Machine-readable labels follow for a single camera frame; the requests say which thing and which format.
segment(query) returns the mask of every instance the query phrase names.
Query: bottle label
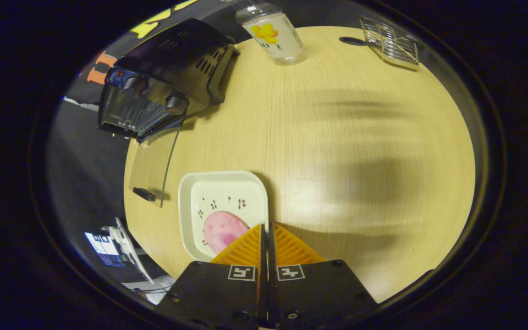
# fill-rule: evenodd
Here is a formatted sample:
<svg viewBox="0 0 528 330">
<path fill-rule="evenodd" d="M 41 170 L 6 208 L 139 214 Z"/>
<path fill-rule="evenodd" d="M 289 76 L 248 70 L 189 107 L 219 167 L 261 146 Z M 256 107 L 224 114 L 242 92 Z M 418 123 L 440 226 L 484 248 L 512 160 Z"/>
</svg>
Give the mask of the bottle label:
<svg viewBox="0 0 528 330">
<path fill-rule="evenodd" d="M 258 23 L 245 24 L 243 28 L 271 58 L 289 58 L 304 50 L 295 27 L 284 13 Z"/>
</svg>

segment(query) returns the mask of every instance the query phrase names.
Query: black cable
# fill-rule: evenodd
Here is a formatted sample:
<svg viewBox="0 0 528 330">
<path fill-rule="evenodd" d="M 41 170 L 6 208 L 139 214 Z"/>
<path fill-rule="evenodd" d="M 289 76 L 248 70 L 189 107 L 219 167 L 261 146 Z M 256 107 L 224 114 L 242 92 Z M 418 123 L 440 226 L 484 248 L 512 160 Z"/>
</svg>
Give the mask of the black cable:
<svg viewBox="0 0 528 330">
<path fill-rule="evenodd" d="M 168 293 L 168 290 L 167 291 L 159 291 L 159 292 L 141 292 L 141 291 L 134 291 L 132 290 L 132 292 L 134 293 L 137 293 L 137 294 L 165 294 L 165 293 Z"/>
<path fill-rule="evenodd" d="M 153 293 L 156 293 L 156 292 L 153 292 L 153 291 L 156 291 L 156 290 L 165 290 L 165 289 L 170 289 L 172 288 L 172 286 L 165 286 L 164 288 L 156 288 L 156 289 L 148 289 L 148 290 L 142 290 L 140 288 L 133 288 L 133 289 L 130 289 L 131 291 L 134 291 L 134 292 L 143 292 L 143 293 L 150 293 L 150 294 L 153 294 Z"/>
</svg>

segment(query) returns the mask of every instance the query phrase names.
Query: yellow flower logo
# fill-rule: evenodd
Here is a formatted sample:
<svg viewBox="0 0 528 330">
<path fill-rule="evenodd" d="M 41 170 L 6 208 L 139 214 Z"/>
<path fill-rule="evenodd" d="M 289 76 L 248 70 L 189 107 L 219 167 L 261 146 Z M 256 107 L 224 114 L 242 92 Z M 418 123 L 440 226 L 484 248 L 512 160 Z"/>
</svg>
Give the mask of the yellow flower logo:
<svg viewBox="0 0 528 330">
<path fill-rule="evenodd" d="M 256 38 L 264 39 L 264 41 L 269 44 L 276 44 L 278 42 L 278 40 L 274 38 L 278 35 L 278 30 L 274 30 L 274 27 L 270 23 L 266 23 L 262 25 L 262 27 L 254 25 L 252 27 L 252 32 L 254 32 Z"/>
</svg>

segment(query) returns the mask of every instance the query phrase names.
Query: plastic bottle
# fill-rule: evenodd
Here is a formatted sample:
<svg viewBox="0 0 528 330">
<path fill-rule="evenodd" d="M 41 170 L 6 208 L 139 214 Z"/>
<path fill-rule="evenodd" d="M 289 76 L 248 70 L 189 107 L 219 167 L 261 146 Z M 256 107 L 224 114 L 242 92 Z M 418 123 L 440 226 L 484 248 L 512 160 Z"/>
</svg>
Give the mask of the plastic bottle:
<svg viewBox="0 0 528 330">
<path fill-rule="evenodd" d="M 277 65 L 293 65 L 307 59 L 295 27 L 282 9 L 261 0 L 222 0 L 237 9 L 235 19 Z"/>
</svg>

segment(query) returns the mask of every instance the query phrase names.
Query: orange letter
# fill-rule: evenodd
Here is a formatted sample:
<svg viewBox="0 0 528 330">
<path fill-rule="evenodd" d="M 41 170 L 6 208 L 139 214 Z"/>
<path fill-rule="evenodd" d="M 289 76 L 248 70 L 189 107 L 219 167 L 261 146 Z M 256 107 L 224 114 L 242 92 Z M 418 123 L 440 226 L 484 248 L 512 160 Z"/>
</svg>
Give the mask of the orange letter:
<svg viewBox="0 0 528 330">
<path fill-rule="evenodd" d="M 105 50 L 103 50 L 103 53 L 101 53 L 101 55 L 99 55 L 99 57 L 95 61 L 95 65 L 103 63 L 111 67 L 116 61 L 117 59 L 115 57 L 105 54 Z M 98 84 L 105 84 L 105 75 L 107 75 L 107 73 L 99 72 L 95 70 L 95 67 L 92 67 L 91 71 L 88 72 L 87 81 L 96 82 Z"/>
</svg>

